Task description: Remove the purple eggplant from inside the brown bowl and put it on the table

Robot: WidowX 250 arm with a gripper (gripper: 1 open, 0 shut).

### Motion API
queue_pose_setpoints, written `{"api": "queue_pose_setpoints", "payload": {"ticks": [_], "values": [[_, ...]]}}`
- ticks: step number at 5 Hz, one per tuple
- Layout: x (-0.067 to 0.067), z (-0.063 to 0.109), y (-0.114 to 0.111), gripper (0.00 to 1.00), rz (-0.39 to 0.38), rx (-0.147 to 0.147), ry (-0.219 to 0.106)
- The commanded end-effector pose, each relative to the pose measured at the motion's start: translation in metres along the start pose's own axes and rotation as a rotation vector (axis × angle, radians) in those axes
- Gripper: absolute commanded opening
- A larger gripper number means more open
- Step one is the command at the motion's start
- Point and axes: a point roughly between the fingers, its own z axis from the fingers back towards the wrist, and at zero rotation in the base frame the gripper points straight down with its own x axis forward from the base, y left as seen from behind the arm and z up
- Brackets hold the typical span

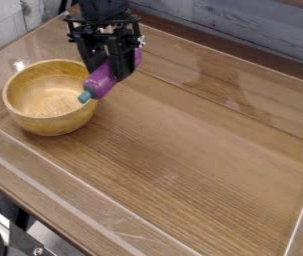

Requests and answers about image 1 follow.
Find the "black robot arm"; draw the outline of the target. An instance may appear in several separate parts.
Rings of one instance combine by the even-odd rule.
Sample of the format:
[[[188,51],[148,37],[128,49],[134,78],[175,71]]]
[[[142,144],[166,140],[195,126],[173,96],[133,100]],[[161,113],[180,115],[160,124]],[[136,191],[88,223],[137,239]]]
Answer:
[[[145,44],[140,32],[140,17],[129,11],[129,0],[77,0],[80,13],[66,15],[68,40],[86,70],[93,72],[108,62],[117,81],[136,69],[136,50]]]

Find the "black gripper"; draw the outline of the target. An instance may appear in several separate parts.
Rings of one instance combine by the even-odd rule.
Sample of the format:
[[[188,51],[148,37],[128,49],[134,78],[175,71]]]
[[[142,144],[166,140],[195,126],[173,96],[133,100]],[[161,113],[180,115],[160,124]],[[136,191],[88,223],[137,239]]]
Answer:
[[[109,67],[117,81],[124,80],[134,71],[134,48],[145,46],[145,36],[140,31],[140,17],[128,11],[106,17],[102,20],[85,19],[80,14],[66,15],[68,40],[82,43],[78,53],[89,73],[106,59],[102,46],[108,45]]]

